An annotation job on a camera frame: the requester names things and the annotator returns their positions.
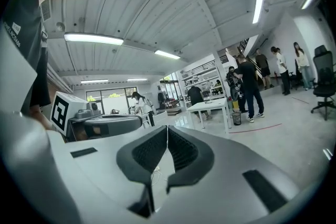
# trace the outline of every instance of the white shirt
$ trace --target white shirt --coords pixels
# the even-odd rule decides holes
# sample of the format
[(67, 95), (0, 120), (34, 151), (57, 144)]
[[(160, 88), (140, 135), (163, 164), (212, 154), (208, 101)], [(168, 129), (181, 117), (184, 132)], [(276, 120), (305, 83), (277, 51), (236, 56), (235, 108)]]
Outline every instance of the white shirt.
[(309, 62), (306, 54), (303, 54), (302, 51), (299, 50), (299, 57), (296, 56), (295, 59), (296, 63), (298, 64), (298, 67), (308, 67)]
[(149, 113), (152, 111), (152, 108), (144, 102), (142, 98), (139, 99), (138, 107), (141, 108), (142, 113)]
[(282, 56), (280, 53), (277, 53), (276, 56), (277, 56), (277, 63), (278, 63), (279, 72), (280, 72), (280, 74), (282, 74), (282, 73), (287, 71), (287, 69), (282, 66), (282, 63), (284, 63), (286, 65), (286, 60), (285, 60), (284, 56)]

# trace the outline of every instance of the long hair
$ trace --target long hair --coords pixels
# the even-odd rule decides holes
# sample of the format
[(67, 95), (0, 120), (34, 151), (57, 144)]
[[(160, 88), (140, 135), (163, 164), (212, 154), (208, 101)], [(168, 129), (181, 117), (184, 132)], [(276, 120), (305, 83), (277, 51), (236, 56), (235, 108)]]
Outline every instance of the long hair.
[(297, 42), (294, 42), (293, 45), (294, 45), (295, 54), (296, 54), (297, 57), (299, 57), (299, 51), (302, 52), (303, 54), (305, 54), (304, 51), (303, 51), (303, 49), (300, 48), (300, 45), (299, 45)]
[(140, 98), (142, 98), (143, 101), (145, 101), (145, 97), (142, 96), (141, 94), (139, 94), (138, 92), (133, 92), (132, 93), (132, 98), (137, 97), (138, 100), (140, 100)]

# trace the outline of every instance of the black slot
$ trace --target black slot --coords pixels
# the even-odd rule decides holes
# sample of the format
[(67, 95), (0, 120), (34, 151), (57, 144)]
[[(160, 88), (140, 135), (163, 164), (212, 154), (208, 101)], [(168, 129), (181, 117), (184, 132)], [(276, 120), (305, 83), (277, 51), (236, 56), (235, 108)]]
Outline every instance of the black slot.
[(81, 157), (84, 155), (91, 154), (93, 152), (96, 152), (97, 150), (94, 147), (86, 148), (85, 150), (80, 150), (80, 151), (73, 151), (70, 152), (73, 158)]
[(269, 212), (274, 212), (287, 203), (280, 192), (257, 170), (243, 173), (244, 178)]

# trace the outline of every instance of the woman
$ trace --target woman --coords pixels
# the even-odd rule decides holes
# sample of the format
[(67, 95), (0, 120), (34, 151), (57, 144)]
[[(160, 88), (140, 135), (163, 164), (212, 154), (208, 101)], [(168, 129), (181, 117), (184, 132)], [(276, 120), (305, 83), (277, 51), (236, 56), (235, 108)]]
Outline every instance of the woman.
[[(222, 86), (222, 84), (221, 84), (221, 82), (220, 82), (220, 80), (219, 80), (219, 79), (217, 79), (217, 80), (216, 80), (215, 87), (217, 87), (217, 86)], [(216, 93), (219, 93), (219, 92), (221, 92), (221, 93), (222, 93), (222, 92), (223, 92), (223, 89), (222, 89), (222, 87), (220, 87), (220, 88), (216, 88), (216, 89), (215, 89), (215, 92), (216, 92)]]
[(148, 117), (149, 117), (152, 127), (155, 126), (154, 119), (153, 119), (154, 111), (152, 109), (154, 106), (150, 103), (148, 98), (140, 95), (138, 92), (133, 92), (132, 99), (133, 98), (135, 98), (138, 101), (138, 107), (135, 109), (134, 113), (137, 114), (140, 109), (142, 113), (148, 113)]
[(308, 89), (313, 89), (313, 83), (311, 82), (310, 78), (308, 58), (297, 42), (294, 42), (294, 49), (296, 54), (295, 61), (298, 65), (299, 71), (302, 74), (303, 83), (305, 84), (304, 88), (306, 91), (308, 91)]

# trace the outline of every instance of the black t-shirt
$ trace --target black t-shirt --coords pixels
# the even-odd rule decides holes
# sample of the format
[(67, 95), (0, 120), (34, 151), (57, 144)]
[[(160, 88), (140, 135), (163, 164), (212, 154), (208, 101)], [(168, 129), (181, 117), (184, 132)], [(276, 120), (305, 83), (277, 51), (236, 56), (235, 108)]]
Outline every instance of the black t-shirt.
[(237, 74), (243, 75), (243, 85), (247, 91), (258, 89), (256, 70), (254, 64), (248, 61), (242, 62), (237, 69)]
[(260, 68), (266, 68), (268, 67), (268, 62), (267, 62), (267, 58), (265, 55), (261, 54), (261, 55), (257, 55), (256, 56), (256, 62), (257, 62), (257, 65), (260, 67)]
[(42, 31), (38, 0), (9, 0), (2, 20), (18, 50), (36, 70)]
[(188, 96), (190, 97), (191, 105), (203, 102), (201, 92), (202, 90), (199, 87), (191, 87), (188, 90)]

